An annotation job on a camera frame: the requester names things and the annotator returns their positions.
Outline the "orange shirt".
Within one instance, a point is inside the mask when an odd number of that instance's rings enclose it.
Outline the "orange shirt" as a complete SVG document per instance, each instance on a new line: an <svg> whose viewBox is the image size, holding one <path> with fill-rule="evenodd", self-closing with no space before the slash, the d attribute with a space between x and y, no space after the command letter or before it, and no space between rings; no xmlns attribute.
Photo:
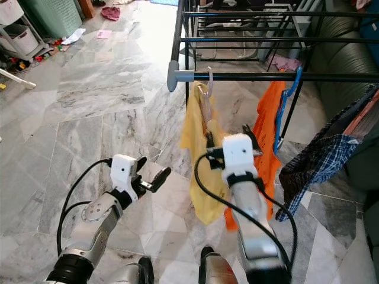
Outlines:
<svg viewBox="0 0 379 284"><path fill-rule="evenodd" d="M281 93L287 84L282 81L274 81L258 102L258 117L252 131L255 133L263 155L255 157L255 168L258 176L265 184L265 192L270 197L275 197L275 181L277 170L281 168L281 162L273 152L275 140L275 117L281 100Z"/></svg>

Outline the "yellow shirt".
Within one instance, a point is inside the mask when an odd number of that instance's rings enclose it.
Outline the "yellow shirt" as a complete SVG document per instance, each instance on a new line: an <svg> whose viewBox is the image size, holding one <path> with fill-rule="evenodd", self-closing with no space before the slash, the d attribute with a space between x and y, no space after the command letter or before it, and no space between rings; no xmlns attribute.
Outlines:
<svg viewBox="0 0 379 284"><path fill-rule="evenodd" d="M219 146L224 136L227 135L217 121L219 114L213 108L213 104L215 103L214 97L211 96L210 101L207 103L201 103L201 98L203 98L201 92L206 89L207 86L203 83L194 82L190 85L190 95L179 146L182 149L189 150L191 157L189 195L193 206L195 206L195 214L203 224L210 225L222 217L227 206L206 195L197 181L195 181L194 174L198 173L201 183L209 192L221 198L227 199L229 197L229 189L225 182L222 181L220 171L212 170L208 160L202 159L200 165L198 165L198 169L195 170L194 168L195 162L197 162L202 154L206 153L206 132L211 132L216 146Z"/></svg>

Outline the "robot right leg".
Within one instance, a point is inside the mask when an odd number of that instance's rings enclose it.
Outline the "robot right leg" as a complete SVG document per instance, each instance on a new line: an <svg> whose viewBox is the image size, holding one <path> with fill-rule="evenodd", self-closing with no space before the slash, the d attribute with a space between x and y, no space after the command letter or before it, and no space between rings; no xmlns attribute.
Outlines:
<svg viewBox="0 0 379 284"><path fill-rule="evenodd" d="M198 284L238 284L231 265L210 246L201 249Z"/></svg>

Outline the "blue plaid shirt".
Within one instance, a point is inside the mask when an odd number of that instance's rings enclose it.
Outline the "blue plaid shirt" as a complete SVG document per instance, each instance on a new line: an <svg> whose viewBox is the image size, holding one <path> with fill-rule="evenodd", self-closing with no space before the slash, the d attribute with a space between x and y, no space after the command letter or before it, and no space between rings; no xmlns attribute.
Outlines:
<svg viewBox="0 0 379 284"><path fill-rule="evenodd" d="M284 206L275 214L289 220L314 184L333 178L379 124L379 86L370 86L355 102L339 111L279 173Z"/></svg>

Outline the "robot leg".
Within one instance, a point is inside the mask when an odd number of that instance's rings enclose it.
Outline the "robot leg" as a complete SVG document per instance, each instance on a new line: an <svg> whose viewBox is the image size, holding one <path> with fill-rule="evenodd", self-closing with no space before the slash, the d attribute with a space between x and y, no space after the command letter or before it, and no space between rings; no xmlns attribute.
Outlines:
<svg viewBox="0 0 379 284"><path fill-rule="evenodd" d="M231 265L210 246L201 249L198 284L238 284Z"/></svg>
<svg viewBox="0 0 379 284"><path fill-rule="evenodd" d="M143 256L138 262L128 263L108 277L106 284L154 284L152 260Z"/></svg>

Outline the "white crumpled paper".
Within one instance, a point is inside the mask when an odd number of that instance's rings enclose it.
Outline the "white crumpled paper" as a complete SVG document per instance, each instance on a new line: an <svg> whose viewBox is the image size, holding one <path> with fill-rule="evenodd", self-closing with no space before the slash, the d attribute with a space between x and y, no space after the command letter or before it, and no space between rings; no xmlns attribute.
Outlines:
<svg viewBox="0 0 379 284"><path fill-rule="evenodd" d="M71 35L63 38L60 45L68 46L68 45L71 45L72 43L75 43L81 38L82 35L84 35L84 32L86 32L86 28L76 29Z"/></svg>

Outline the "black metal clothes rack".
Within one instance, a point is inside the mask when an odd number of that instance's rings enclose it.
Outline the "black metal clothes rack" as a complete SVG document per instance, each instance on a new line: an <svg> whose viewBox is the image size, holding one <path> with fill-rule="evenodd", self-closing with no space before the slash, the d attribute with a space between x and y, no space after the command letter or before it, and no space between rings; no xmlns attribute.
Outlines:
<svg viewBox="0 0 379 284"><path fill-rule="evenodd" d="M320 37L325 17L353 17L360 38ZM178 0L167 86L208 81L292 83L296 71L277 70L273 54L297 59L305 83L370 83L378 73L310 72L320 43L362 43L379 67L379 0Z"/></svg>

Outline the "robot left leg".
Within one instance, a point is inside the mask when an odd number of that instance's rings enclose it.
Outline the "robot left leg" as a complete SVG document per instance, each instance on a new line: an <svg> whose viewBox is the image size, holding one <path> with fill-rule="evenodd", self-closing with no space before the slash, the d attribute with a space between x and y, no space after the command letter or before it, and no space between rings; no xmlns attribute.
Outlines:
<svg viewBox="0 0 379 284"><path fill-rule="evenodd" d="M108 277L106 284L154 284L152 260L143 256L138 262L128 263Z"/></svg>

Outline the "magenta cloth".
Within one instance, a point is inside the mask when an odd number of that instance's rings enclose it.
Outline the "magenta cloth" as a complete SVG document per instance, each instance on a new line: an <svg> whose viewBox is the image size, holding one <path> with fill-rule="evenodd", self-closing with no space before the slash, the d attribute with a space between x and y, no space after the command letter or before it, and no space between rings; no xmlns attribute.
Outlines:
<svg viewBox="0 0 379 284"><path fill-rule="evenodd" d="M119 21L121 18L121 8L119 7L103 7L100 13L103 18L109 21Z"/></svg>

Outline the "green leather sofa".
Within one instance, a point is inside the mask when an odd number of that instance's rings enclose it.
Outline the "green leather sofa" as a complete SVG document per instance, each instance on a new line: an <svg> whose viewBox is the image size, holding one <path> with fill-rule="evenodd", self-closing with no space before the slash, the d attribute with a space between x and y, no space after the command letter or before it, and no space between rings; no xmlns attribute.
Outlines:
<svg viewBox="0 0 379 284"><path fill-rule="evenodd" d="M355 31L358 21L353 17L325 17L320 37L341 34L343 38L360 38ZM320 43L312 51L310 72L315 73L378 73L379 67L368 45L362 43ZM320 100L328 117L333 117L344 107L368 90L370 83L315 83ZM353 189L379 191L379 124L358 147L345 165Z"/></svg>

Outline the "green cabinet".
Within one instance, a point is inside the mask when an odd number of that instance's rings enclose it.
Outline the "green cabinet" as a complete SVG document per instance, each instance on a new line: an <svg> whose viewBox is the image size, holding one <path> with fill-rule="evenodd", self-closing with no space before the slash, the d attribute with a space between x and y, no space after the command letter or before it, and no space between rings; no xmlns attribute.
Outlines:
<svg viewBox="0 0 379 284"><path fill-rule="evenodd" d="M22 8L53 38L67 38L83 24L76 0L18 0Z"/></svg>

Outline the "light purple cloth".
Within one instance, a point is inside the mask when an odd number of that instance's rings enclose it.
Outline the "light purple cloth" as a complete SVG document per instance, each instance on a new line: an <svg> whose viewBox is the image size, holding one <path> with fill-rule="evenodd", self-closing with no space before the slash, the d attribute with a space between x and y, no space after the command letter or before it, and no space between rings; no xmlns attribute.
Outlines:
<svg viewBox="0 0 379 284"><path fill-rule="evenodd" d="M296 71L301 66L301 62L297 59L288 59L278 54L273 54L268 59L269 63L276 67L277 70Z"/></svg>

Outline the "white plastic pole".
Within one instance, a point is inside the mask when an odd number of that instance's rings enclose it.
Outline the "white plastic pole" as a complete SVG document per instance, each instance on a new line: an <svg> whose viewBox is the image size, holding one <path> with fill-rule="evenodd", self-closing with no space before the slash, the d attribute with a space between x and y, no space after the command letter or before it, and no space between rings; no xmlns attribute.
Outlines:
<svg viewBox="0 0 379 284"><path fill-rule="evenodd" d="M0 68L0 74L2 76L5 76L6 78L9 78L10 80L13 80L16 83L22 84L22 86L24 86L26 89L35 89L35 87L36 87L35 83L32 83L32 82L27 81L25 79L21 79L18 76L14 75L12 73L9 73L7 70L5 70L3 68Z"/></svg>

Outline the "blue plastic hanger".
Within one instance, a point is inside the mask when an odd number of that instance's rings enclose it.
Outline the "blue plastic hanger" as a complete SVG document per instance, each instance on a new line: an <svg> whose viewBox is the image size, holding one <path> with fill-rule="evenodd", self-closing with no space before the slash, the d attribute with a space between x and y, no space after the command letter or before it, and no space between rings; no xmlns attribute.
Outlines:
<svg viewBox="0 0 379 284"><path fill-rule="evenodd" d="M274 146L273 146L273 152L274 154L277 154L282 143L281 138L281 129L282 129L282 117L284 116L284 111L287 106L287 101L289 97L293 96L293 93L296 91L296 88L300 84L301 74L303 73L303 66L298 66L296 68L296 76L294 81L292 82L292 85L289 88L284 89L281 93L281 100L279 103L279 106L277 108L277 116L275 117L274 122Z"/></svg>

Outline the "white drawer cart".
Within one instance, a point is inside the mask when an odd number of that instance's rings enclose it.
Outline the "white drawer cart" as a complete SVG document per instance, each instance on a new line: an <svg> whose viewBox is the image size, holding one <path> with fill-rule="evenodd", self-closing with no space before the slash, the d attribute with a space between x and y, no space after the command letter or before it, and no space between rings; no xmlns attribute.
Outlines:
<svg viewBox="0 0 379 284"><path fill-rule="evenodd" d="M0 0L0 45L13 57L33 60L43 41L18 0Z"/></svg>

